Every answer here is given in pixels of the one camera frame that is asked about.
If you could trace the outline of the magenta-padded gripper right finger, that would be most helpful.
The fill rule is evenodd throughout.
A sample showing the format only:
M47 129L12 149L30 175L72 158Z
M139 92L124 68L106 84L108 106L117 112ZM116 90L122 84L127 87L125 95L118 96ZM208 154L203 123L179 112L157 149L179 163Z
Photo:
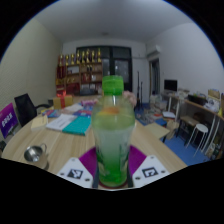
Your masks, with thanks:
M135 146L130 146L128 158L128 186L140 188L169 175L168 170L155 155L146 156Z

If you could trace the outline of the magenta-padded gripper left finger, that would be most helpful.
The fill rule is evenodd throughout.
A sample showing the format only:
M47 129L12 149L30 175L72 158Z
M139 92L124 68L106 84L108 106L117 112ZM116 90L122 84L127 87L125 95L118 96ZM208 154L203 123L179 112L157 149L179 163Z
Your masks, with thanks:
M71 157L57 175L84 188L97 188L99 183L96 149L91 148L81 157Z

